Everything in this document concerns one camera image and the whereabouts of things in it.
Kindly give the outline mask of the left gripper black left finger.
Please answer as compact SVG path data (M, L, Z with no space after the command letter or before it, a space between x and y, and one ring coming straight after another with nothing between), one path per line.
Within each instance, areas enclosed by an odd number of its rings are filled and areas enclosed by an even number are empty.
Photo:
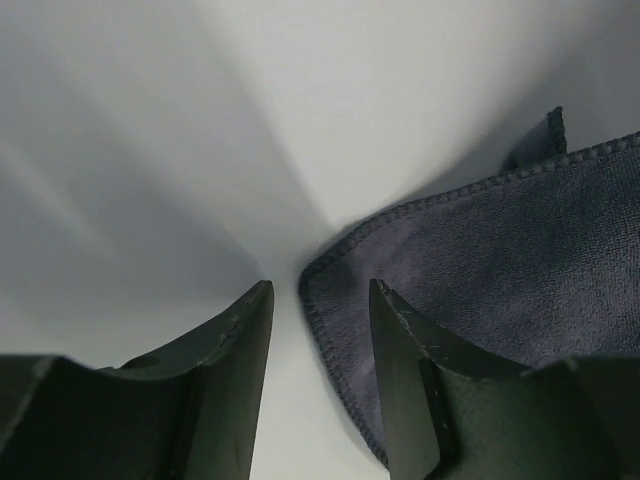
M1 359L5 479L246 479L272 331L256 283L218 316L118 368Z

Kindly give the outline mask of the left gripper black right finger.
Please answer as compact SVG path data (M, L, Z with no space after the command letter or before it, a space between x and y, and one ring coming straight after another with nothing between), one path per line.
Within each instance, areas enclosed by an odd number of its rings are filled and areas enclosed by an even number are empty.
M426 319L384 282L369 318L394 479L635 479L639 362L533 369Z

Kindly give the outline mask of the dark blue grey towel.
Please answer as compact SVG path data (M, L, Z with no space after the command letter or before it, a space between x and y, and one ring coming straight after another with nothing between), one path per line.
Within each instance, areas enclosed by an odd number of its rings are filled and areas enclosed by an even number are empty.
M426 319L538 369L569 357L639 362L639 137L576 152L554 109L502 171L358 226L299 280L337 395L388 469L369 318L384 282Z

